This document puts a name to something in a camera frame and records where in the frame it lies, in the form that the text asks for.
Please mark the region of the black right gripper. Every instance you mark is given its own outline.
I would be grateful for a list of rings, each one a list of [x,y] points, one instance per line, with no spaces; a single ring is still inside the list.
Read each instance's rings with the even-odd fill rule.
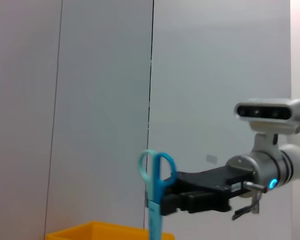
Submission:
[[[178,210],[190,214],[203,211],[229,212],[230,199],[246,193],[243,182],[251,181],[253,172],[231,166],[222,166],[200,172],[176,173],[173,184],[165,188],[165,192],[182,192],[180,194],[167,193],[161,200],[161,215],[168,216]],[[199,200],[203,192],[212,194]]]

